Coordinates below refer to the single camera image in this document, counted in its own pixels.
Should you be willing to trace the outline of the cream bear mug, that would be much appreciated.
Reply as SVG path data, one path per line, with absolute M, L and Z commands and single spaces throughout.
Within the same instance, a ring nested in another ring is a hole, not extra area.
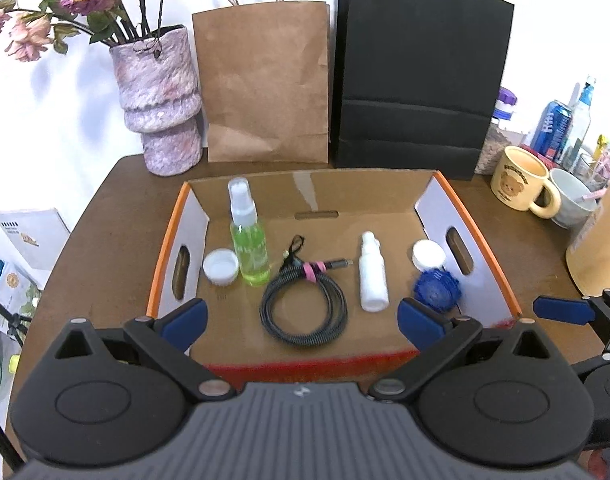
M 507 207 L 530 211 L 541 219 L 552 219 L 562 200 L 550 181 L 550 171 L 529 151 L 506 146 L 490 182 L 491 192 Z

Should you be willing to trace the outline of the brown paper bag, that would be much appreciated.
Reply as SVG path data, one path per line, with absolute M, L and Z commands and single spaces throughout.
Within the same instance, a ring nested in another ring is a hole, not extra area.
M 227 2 L 192 16 L 209 161 L 324 164 L 328 5 Z

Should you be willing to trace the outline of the green spray bottle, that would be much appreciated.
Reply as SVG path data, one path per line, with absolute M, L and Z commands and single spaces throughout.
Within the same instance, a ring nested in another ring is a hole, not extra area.
M 230 198 L 230 233 L 240 273 L 247 284 L 260 286 L 268 282 L 270 263 L 265 231 L 259 223 L 250 182 L 236 177 L 228 182 Z

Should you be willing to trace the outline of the pale blue cup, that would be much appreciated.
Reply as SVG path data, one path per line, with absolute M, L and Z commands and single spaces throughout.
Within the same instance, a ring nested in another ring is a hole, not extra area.
M 564 229 L 581 226 L 598 206 L 596 200 L 584 200 L 590 189 L 581 180 L 559 168 L 550 171 L 550 181 L 561 196 L 561 207 L 552 221 Z

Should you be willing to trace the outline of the cream thermos jug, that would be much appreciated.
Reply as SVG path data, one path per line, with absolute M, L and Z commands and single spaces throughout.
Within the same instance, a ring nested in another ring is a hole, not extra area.
M 567 247 L 568 273 L 584 296 L 610 289 L 610 185 L 582 229 Z

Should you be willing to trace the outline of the white jar lid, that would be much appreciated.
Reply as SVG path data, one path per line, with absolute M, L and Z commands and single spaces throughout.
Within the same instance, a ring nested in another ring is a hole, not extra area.
M 209 283 L 226 287 L 238 277 L 240 265 L 235 252 L 228 248 L 219 248 L 206 255 L 202 267 Z

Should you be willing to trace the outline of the dried pink flowers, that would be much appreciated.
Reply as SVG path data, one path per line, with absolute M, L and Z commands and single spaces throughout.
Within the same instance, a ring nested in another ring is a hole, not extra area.
M 9 34 L 6 54 L 20 62 L 38 61 L 48 49 L 64 55 L 68 40 L 79 35 L 109 48 L 140 44 L 159 58 L 168 32 L 164 0 L 138 0 L 138 6 L 134 21 L 122 0 L 41 0 L 32 8 L 0 0 L 0 37 Z

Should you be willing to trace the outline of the black paper bag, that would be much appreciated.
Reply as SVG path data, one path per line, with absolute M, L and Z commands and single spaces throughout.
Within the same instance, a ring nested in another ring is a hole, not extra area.
M 334 165 L 471 179 L 506 65 L 513 12 L 504 0 L 337 0 Z

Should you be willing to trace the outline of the purple lid food jar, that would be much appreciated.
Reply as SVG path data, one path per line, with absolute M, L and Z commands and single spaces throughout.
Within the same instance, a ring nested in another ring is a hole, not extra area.
M 523 142 L 525 134 L 516 131 L 512 124 L 516 104 L 518 97 L 511 90 L 500 87 L 474 174 L 492 174 L 504 149 Z

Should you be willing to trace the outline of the white spray bottle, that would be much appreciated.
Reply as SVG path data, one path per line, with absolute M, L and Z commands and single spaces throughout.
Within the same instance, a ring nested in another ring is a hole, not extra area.
M 371 231 L 361 235 L 359 286 L 360 306 L 366 312 L 381 312 L 390 304 L 381 244 Z

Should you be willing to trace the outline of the pink textured vase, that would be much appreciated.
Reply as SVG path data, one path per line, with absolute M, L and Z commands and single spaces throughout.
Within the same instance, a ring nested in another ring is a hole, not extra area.
M 146 169 L 159 177 L 191 169 L 202 157 L 202 98 L 188 30 L 166 27 L 110 55 L 124 122 L 141 138 Z

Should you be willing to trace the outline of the white paper booklet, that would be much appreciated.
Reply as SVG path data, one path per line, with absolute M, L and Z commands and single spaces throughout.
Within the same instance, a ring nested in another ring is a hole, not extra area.
M 28 266 L 51 271 L 70 237 L 70 230 L 56 209 L 0 212 L 0 228 Z

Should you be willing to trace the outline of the orange cardboard box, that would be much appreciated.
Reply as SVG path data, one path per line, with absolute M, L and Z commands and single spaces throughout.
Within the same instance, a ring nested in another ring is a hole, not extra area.
M 278 341 L 262 327 L 262 286 L 237 278 L 226 287 L 207 281 L 203 260 L 231 248 L 230 200 L 225 177 L 194 179 L 181 188 L 160 248 L 148 298 L 148 314 L 160 318 L 188 300 L 208 307 L 206 331 L 191 356 L 235 385 L 244 382 L 363 380 L 389 372 L 416 354 L 398 330 L 397 306 L 418 278 L 411 261 L 418 240 L 447 247 L 460 240 L 472 259 L 462 271 L 454 255 L 445 268 L 459 281 L 459 313 L 491 327 L 521 313 L 497 258 L 460 197 L 437 171 L 307 169 L 248 177 L 266 234 L 270 268 L 280 269 L 294 237 L 300 258 L 326 269 L 344 292 L 348 317 L 343 333 L 316 348 Z M 360 306 L 361 235 L 381 244 L 390 304 L 370 313 Z

